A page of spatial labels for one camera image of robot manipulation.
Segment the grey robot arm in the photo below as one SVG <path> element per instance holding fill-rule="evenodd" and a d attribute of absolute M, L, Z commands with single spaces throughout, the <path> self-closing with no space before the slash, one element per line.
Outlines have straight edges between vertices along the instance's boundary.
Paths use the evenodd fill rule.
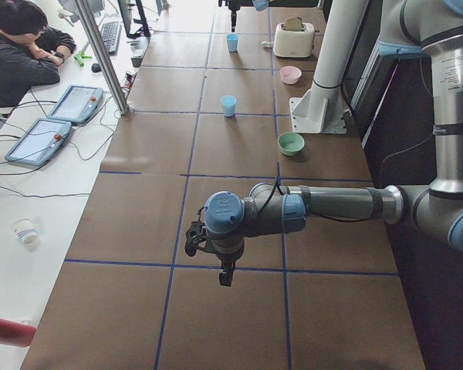
<path fill-rule="evenodd" d="M 231 285 L 246 238 L 300 231 L 310 216 L 404 223 L 463 252 L 463 1 L 383 2 L 378 52 L 431 60 L 434 180 L 364 188 L 259 183 L 244 198 L 214 193 L 197 211 L 184 249 L 215 255 L 221 285 Z"/>
<path fill-rule="evenodd" d="M 235 33 L 238 11 L 242 7 L 253 7 L 261 12 L 271 7 L 280 8 L 322 8 L 321 0 L 277 0 L 277 1 L 256 1 L 256 0 L 218 0 L 218 7 L 225 7 L 230 11 L 231 32 Z"/>

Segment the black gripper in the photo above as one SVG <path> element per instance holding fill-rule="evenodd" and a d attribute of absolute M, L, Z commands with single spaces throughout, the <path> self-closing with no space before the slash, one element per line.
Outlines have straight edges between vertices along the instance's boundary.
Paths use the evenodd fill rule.
<path fill-rule="evenodd" d="M 191 226 L 185 233 L 186 241 L 184 250 L 187 256 L 193 257 L 197 251 L 211 253 L 211 243 L 208 238 L 207 229 L 204 222 L 192 221 Z M 219 284 L 221 286 L 231 286 L 233 274 L 235 272 L 235 261 L 224 259 L 221 261 L 221 270 L 219 272 Z"/>

